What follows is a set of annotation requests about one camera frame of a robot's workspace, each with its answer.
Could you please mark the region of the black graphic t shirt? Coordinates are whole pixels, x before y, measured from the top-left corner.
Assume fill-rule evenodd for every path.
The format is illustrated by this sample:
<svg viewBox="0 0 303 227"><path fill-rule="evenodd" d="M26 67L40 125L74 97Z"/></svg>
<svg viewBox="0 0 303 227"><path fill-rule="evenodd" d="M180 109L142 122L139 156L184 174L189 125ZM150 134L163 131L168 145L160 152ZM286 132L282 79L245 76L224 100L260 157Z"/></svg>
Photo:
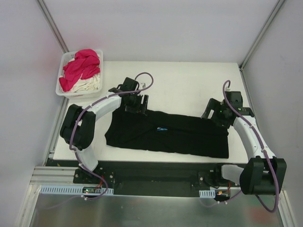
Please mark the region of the black graphic t shirt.
<svg viewBox="0 0 303 227"><path fill-rule="evenodd" d="M229 158L227 129L193 116L117 109L105 138L107 145L117 148Z"/></svg>

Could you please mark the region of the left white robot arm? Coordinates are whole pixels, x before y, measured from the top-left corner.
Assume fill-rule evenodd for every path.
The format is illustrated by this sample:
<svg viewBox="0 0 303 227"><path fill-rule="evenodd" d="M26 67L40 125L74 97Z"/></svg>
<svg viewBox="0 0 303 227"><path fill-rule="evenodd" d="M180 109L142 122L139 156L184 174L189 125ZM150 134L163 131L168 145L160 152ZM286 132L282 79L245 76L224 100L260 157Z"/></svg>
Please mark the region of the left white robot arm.
<svg viewBox="0 0 303 227"><path fill-rule="evenodd" d="M141 95L142 91L149 89L154 79L151 77L151 83L148 86L139 85L138 74L134 79L125 78L123 84L108 90L106 96L82 107L76 104L69 106L63 120L60 137L68 144L70 151L75 154L79 167L84 172L84 179L95 184L99 181L105 181L100 172L96 170L98 159L92 147L95 133L96 122L107 113L122 107L125 111L144 114L147 109L148 96Z"/></svg>

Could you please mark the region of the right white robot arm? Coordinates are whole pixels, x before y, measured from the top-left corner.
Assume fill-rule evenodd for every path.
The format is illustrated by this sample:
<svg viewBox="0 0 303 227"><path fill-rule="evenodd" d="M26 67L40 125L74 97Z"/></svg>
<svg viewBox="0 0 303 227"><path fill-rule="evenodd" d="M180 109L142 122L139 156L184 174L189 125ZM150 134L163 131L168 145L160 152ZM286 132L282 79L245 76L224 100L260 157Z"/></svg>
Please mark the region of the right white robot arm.
<svg viewBox="0 0 303 227"><path fill-rule="evenodd" d="M226 129L233 127L249 159L245 167L218 164L213 174L217 186L232 181L244 194L278 195L281 192L287 164L283 158L276 157L262 138L252 109L243 106L240 91L225 91L222 101L211 98L202 118Z"/></svg>

